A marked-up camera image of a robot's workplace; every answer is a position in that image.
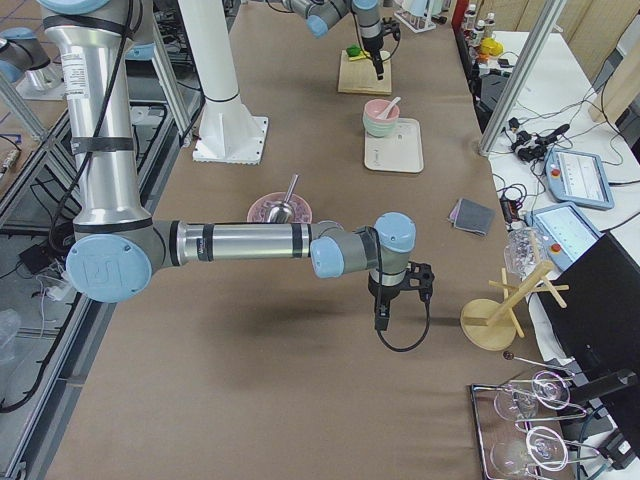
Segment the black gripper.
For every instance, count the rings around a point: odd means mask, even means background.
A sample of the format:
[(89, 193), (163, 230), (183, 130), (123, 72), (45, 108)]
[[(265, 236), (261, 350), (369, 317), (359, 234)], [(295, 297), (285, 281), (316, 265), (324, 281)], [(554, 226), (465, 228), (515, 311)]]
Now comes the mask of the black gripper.
[(368, 277), (368, 290), (374, 297), (374, 328), (386, 331), (389, 324), (389, 306), (402, 292), (416, 291), (421, 302), (429, 305), (433, 295), (435, 275), (426, 263), (409, 261), (406, 268), (396, 274), (383, 274), (373, 270)]
[(381, 51), (384, 47), (384, 37), (390, 35), (396, 42), (396, 47), (401, 41), (399, 22), (392, 17), (376, 18), (374, 20), (360, 19), (360, 39), (364, 50), (371, 56), (376, 78), (381, 81), (384, 78), (384, 61)]

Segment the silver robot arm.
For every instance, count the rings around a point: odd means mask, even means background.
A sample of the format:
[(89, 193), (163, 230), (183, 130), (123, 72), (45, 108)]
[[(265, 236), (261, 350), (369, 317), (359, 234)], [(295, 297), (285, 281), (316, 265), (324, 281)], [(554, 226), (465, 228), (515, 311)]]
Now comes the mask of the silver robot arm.
[[(331, 221), (313, 223), (204, 223), (154, 221), (142, 205), (132, 134), (125, 54), (149, 44), (151, 1), (38, 1), (46, 35), (59, 48), (71, 122), (71, 150), (82, 209), (73, 221), (76, 241), (66, 254), (74, 288), (92, 300), (118, 303), (137, 294), (160, 269), (190, 261), (310, 257), (315, 274), (336, 278), (369, 271), (378, 336), (388, 327), (390, 304), (401, 291), (417, 290), (426, 326), (434, 275), (428, 264), (410, 262), (416, 227), (402, 213), (385, 213), (373, 227), (348, 232)], [(259, 163), (268, 119), (242, 103), (220, 1), (179, 1), (205, 108), (196, 160)], [(389, 31), (377, 1), (323, 5), (283, 1), (313, 25), (314, 35), (346, 14), (357, 21), (376, 75)]]
[(397, 49), (401, 41), (399, 22), (382, 17), (378, 1), (374, 0), (326, 0), (326, 1), (266, 1), (272, 10), (284, 14), (296, 14), (302, 18), (316, 38), (326, 35), (343, 18), (351, 15), (354, 20), (357, 42), (368, 57), (378, 80), (384, 78), (382, 50), (384, 39), (391, 35)]

